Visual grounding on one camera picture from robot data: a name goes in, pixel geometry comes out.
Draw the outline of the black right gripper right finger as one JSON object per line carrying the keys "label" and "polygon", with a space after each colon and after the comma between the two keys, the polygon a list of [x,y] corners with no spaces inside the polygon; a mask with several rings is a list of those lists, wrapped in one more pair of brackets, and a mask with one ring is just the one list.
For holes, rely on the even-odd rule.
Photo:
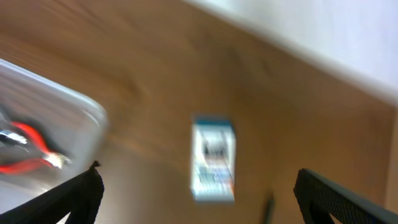
{"label": "black right gripper right finger", "polygon": [[306,224],[397,224],[397,214],[310,169],[300,169],[294,194]]}

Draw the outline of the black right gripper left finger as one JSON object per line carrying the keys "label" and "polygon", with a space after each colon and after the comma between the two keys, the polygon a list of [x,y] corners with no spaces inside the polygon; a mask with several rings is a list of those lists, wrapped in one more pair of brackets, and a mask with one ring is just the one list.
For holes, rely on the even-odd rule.
{"label": "black right gripper left finger", "polygon": [[47,224],[67,217],[67,223],[93,224],[104,194],[104,183],[96,170],[99,166],[94,161],[87,171],[2,213],[1,223]]}

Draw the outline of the black handled claw hammer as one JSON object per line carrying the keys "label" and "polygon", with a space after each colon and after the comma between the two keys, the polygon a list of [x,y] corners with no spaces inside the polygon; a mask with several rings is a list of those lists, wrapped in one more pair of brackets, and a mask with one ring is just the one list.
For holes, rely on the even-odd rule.
{"label": "black handled claw hammer", "polygon": [[273,194],[270,194],[266,198],[260,224],[271,224],[272,216],[274,213],[274,207],[275,207],[275,198]]}

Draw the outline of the red black handled pliers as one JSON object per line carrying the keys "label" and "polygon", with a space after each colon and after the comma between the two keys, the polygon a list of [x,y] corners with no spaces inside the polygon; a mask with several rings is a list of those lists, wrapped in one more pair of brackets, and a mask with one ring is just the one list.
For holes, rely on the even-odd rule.
{"label": "red black handled pliers", "polygon": [[1,130],[1,144],[3,148],[19,148],[30,154],[26,159],[1,164],[2,174],[23,174],[45,166],[63,169],[72,163],[67,153],[53,144],[44,131],[22,121],[10,121],[9,126]]}

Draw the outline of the white teal screwdriver set box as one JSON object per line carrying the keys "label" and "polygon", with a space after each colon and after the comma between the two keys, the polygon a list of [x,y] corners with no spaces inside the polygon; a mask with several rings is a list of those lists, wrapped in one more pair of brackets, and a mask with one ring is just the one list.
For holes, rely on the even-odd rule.
{"label": "white teal screwdriver set box", "polygon": [[230,120],[196,116],[192,123],[190,190],[196,202],[234,202],[236,135]]}

